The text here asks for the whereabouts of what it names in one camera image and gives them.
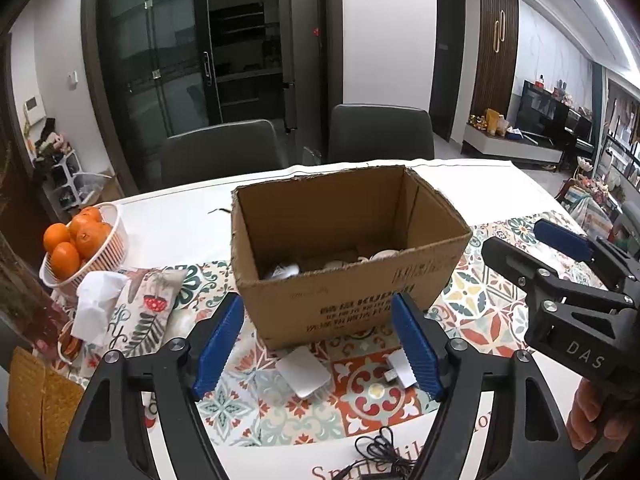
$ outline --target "human hand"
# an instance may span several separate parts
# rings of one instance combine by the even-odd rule
[[[575,391],[574,405],[566,422],[569,439],[575,449],[582,449],[596,436],[596,426],[593,421],[600,415],[602,401],[598,391],[587,380],[582,379]],[[637,410],[617,413],[607,422],[604,436],[615,442],[613,451],[622,446],[629,432],[640,418]]]

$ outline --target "charger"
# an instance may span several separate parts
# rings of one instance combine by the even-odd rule
[[[404,353],[404,349],[400,348],[395,352],[391,352],[391,354],[386,356],[386,363],[391,368],[391,370],[385,372],[386,382],[390,383],[397,379],[405,390],[417,382],[414,371],[411,370],[409,359],[406,358],[406,354]]]

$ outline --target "cabinet handle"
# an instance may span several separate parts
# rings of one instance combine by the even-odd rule
[[[507,15],[503,10],[500,11],[500,41],[504,41],[504,35],[507,31]]]
[[[498,52],[500,52],[500,32],[499,32],[499,28],[500,28],[500,22],[498,20],[495,20],[495,23],[494,23],[494,44],[492,45],[492,47],[494,48],[494,52],[496,54]]]
[[[202,53],[202,57],[203,57],[203,65],[204,65],[204,75],[206,78],[206,85],[207,86],[212,86],[213,81],[212,81],[212,77],[211,77],[211,65],[210,65],[210,61],[209,61],[209,53],[208,52],[203,52]]]

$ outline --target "door handle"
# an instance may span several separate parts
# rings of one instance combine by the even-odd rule
[[[492,47],[494,48],[494,52],[497,54],[500,52],[500,21],[495,20],[494,23],[494,44]]]
[[[507,31],[507,15],[503,10],[500,11],[500,41],[504,41],[504,35]]]
[[[284,125],[287,130],[298,127],[298,115],[296,113],[296,86],[293,81],[283,83],[284,94]]]
[[[212,78],[211,78],[211,64],[209,61],[209,53],[208,52],[203,52],[202,53],[202,64],[204,65],[204,75],[207,78],[207,86],[211,86],[213,84]]]

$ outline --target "tv stand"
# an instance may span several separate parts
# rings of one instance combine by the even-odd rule
[[[466,144],[474,150],[476,156],[488,158],[502,158],[514,162],[528,162],[533,164],[557,164],[562,157],[562,150],[553,147],[550,139],[542,136],[534,138],[538,145],[532,142],[509,140],[499,136],[489,135],[467,124],[463,147]]]

